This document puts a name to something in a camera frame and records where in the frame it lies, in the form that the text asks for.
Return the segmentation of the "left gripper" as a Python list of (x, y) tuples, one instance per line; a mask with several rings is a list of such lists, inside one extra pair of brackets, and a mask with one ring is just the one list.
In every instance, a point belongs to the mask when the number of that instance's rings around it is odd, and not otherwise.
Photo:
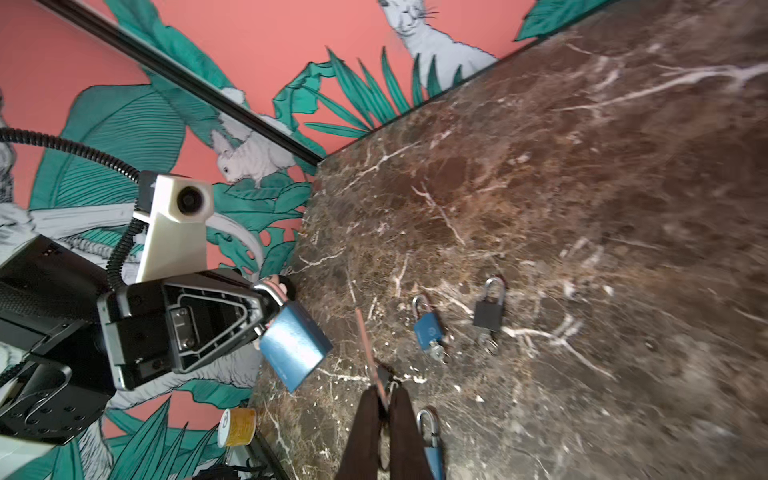
[(229, 268), (122, 286), (97, 311), (115, 388), (191, 373), (256, 340), (273, 296)]

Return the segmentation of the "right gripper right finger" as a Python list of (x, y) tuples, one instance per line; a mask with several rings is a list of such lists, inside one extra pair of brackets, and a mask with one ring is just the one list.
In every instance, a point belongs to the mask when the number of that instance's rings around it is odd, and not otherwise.
[(392, 480), (432, 480), (423, 437), (408, 391), (396, 387), (389, 402), (390, 478)]

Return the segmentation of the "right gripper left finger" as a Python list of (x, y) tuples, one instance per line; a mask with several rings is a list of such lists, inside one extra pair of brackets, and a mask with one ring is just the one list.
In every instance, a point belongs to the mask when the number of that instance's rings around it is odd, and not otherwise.
[(377, 389), (367, 388), (360, 397), (336, 479), (377, 479), (383, 412)]

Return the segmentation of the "large blue padlock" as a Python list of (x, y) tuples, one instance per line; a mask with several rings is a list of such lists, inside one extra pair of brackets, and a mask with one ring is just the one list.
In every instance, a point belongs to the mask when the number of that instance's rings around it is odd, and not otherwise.
[(294, 393), (329, 355), (332, 343), (309, 312), (290, 300), (277, 284), (263, 280), (254, 289), (268, 294), (278, 306), (260, 336), (259, 346), (283, 385)]

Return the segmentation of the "black padlock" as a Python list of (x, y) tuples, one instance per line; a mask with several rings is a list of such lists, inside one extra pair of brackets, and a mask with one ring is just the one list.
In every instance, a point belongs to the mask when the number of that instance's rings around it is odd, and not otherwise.
[(479, 331), (479, 345), (490, 355), (499, 353), (499, 345), (495, 336), (502, 332), (505, 297), (506, 285), (504, 280), (501, 277), (493, 276), (485, 281), (483, 295), (475, 303), (473, 326)]

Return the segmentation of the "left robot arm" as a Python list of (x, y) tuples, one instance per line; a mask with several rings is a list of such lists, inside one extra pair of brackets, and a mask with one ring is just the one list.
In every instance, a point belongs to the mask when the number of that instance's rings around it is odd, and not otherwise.
[(211, 423), (171, 422), (181, 391), (219, 409), (258, 375), (275, 302), (219, 269), (111, 288), (36, 236), (1, 265), (1, 474), (185, 479), (218, 460)]

